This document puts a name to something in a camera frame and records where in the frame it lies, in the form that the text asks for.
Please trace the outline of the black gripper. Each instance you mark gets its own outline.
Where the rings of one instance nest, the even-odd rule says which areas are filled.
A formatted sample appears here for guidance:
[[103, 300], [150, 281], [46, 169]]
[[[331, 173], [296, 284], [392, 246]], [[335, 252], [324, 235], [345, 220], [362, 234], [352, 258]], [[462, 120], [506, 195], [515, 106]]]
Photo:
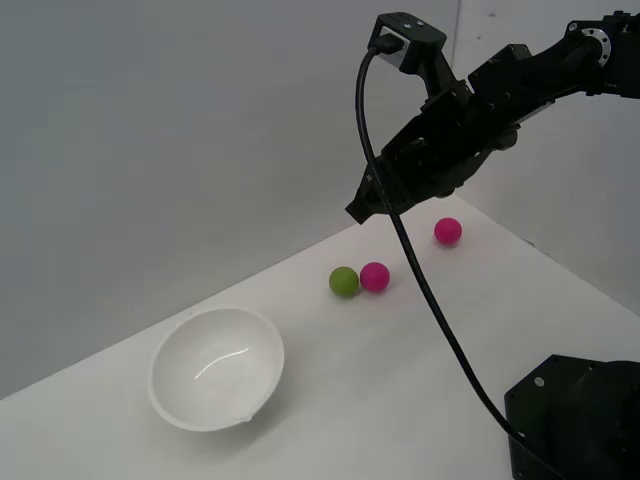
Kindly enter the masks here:
[[[428, 100], [383, 148], [373, 164], [398, 214], [434, 196], [447, 196], [473, 176], [494, 151], [513, 147], [520, 125], [501, 118], [457, 82]], [[357, 188], [357, 215], [388, 210], [367, 164]]]

